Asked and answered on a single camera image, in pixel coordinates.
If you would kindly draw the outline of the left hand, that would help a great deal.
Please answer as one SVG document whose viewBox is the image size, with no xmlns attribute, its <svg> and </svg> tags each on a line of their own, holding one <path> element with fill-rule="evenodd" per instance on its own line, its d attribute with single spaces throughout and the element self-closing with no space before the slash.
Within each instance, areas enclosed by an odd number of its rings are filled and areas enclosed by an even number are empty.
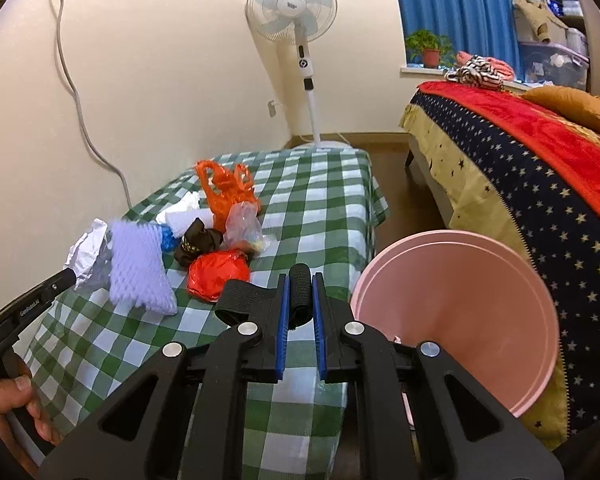
<svg viewBox="0 0 600 480">
<path fill-rule="evenodd" d="M 15 377 L 0 378 L 0 437 L 12 456 L 32 478 L 35 478 L 38 475 L 38 466 L 16 440 L 7 420 L 7 414 L 15 408 L 25 408 L 32 417 L 38 435 L 53 445 L 58 445 L 61 435 L 46 409 L 42 407 L 40 396 L 32 384 L 29 367 L 20 356 L 15 356 L 15 364 L 17 370 Z"/>
</svg>

